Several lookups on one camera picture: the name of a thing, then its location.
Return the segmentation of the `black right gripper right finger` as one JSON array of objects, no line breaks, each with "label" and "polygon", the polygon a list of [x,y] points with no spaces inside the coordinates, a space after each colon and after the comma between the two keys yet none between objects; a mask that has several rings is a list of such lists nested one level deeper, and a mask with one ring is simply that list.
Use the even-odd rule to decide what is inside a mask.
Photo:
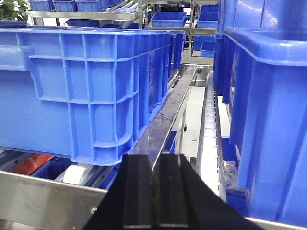
[{"label": "black right gripper right finger", "polygon": [[259,230],[219,198],[183,155],[163,154],[155,169],[158,230]]}]

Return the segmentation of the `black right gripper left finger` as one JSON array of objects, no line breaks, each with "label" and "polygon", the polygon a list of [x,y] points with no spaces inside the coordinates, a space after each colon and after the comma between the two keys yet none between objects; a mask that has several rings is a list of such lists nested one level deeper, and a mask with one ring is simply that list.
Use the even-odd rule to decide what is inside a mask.
[{"label": "black right gripper left finger", "polygon": [[152,171],[147,155],[124,155],[85,230],[152,230]]}]

